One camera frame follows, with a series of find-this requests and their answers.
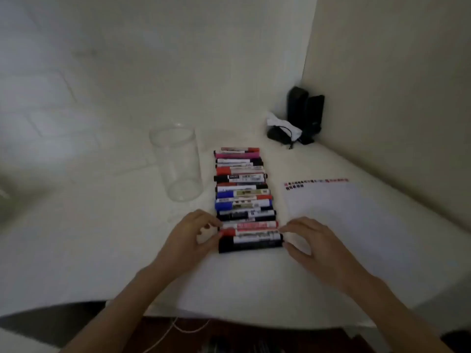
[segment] row of markers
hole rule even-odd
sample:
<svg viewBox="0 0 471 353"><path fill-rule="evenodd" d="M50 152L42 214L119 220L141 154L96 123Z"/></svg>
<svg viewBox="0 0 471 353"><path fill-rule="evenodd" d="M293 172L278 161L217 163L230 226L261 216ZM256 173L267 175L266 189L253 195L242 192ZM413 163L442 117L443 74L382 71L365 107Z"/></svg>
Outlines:
<svg viewBox="0 0 471 353"><path fill-rule="evenodd" d="M268 177L257 147L222 147L216 158L217 217L219 252L280 247L283 235L278 232L273 197Z"/></svg>

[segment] white cable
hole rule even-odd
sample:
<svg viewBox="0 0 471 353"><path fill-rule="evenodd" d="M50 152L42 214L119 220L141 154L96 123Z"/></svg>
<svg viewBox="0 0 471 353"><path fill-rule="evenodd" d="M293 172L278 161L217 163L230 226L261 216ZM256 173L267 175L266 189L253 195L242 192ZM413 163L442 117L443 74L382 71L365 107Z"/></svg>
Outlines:
<svg viewBox="0 0 471 353"><path fill-rule="evenodd" d="M170 330L172 329L172 327L175 327L176 330L180 331L181 333L196 333L196 332L199 332L201 331L204 327L206 327L209 323L209 321L211 321L211 319L207 320L206 323L199 327L198 329L195 329L193 331L185 331L184 329L181 329L180 327L178 327L175 322L179 319L179 317L175 317L175 319L172 321L172 323L170 324L170 327L169 329L167 330L167 332L165 332L163 334L163 336L157 341L155 342L152 346L150 346L148 349L146 349L144 352L142 353L148 353L150 352L151 350L153 350L160 342L163 341L163 339L168 335L168 333L170 332Z"/></svg>
<svg viewBox="0 0 471 353"><path fill-rule="evenodd" d="M150 346L148 349L146 349L146 350L145 350L144 352L142 352L142 353L148 353L148 352L150 352L152 349L154 349L154 348L157 346L157 344L159 344L160 342L162 342L163 339L168 335L168 333L170 332L170 330L172 329L174 323L175 323L177 320L178 320L178 317L176 317L176 318L172 321L172 323L170 324L170 327L169 327L169 329L167 330L167 332L165 332L165 333L163 334L163 336L162 336L157 342L155 342L152 346Z"/></svg>
<svg viewBox="0 0 471 353"><path fill-rule="evenodd" d="M205 323L203 326L201 326L201 327L199 327L198 329L195 329L195 330L193 330L193 331L185 331L184 329L181 329L180 327L178 327L178 326L175 324L176 320L172 323L172 326L175 327L175 328L176 328L178 331L180 331L181 333L196 333L196 332L201 331L204 327L206 327L206 326L208 325L208 323L209 323L210 320L211 320L211 319L207 320L206 323Z"/></svg>

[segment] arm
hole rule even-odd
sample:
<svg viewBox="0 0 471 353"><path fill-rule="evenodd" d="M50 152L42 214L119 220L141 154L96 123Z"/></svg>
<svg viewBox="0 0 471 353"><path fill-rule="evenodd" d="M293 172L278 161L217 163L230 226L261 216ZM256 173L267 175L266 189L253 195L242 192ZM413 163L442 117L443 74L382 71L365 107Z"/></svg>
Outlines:
<svg viewBox="0 0 471 353"><path fill-rule="evenodd" d="M187 214L172 230L156 259L141 269L61 353L121 352L157 295L217 248L217 235L203 244L196 242L200 230L209 229L210 225L220 226L221 222L199 209Z"/></svg>
<svg viewBox="0 0 471 353"><path fill-rule="evenodd" d="M297 233L306 239L311 255L289 243L284 243L284 247L322 282L352 297L374 321L394 352L452 353L383 281L362 267L328 227L303 217L291 220L280 231Z"/></svg>

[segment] tabletop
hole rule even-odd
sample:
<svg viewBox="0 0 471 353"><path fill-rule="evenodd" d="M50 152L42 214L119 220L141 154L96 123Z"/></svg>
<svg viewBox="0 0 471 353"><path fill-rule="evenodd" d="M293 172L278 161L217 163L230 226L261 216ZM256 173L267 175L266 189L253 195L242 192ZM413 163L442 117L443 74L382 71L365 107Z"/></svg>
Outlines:
<svg viewBox="0 0 471 353"><path fill-rule="evenodd" d="M214 212L214 156L221 146L261 148L274 207L289 220L283 182L349 178L399 218L419 244L419 268L410 290L390 284L409 307L430 300L471 272L471 236L320 144L292 150L263 131L197 129L204 192L172 202L156 166L56 192L0 234L0 316L62 303L109 300L157 254L187 212ZM156 304L246 324L327 328L358 324L366 315L348 297L321 284L287 255L267 249L210 254L173 282Z"/></svg>

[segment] clear plastic cup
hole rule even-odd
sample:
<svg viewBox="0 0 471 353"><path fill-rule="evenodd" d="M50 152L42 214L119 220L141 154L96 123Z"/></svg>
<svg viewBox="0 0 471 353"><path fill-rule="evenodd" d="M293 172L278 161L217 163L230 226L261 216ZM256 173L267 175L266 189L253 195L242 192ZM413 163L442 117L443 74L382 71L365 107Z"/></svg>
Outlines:
<svg viewBox="0 0 471 353"><path fill-rule="evenodd" d="M203 181L195 129L175 124L152 129L149 138L168 197L176 202L198 197Z"/></svg>

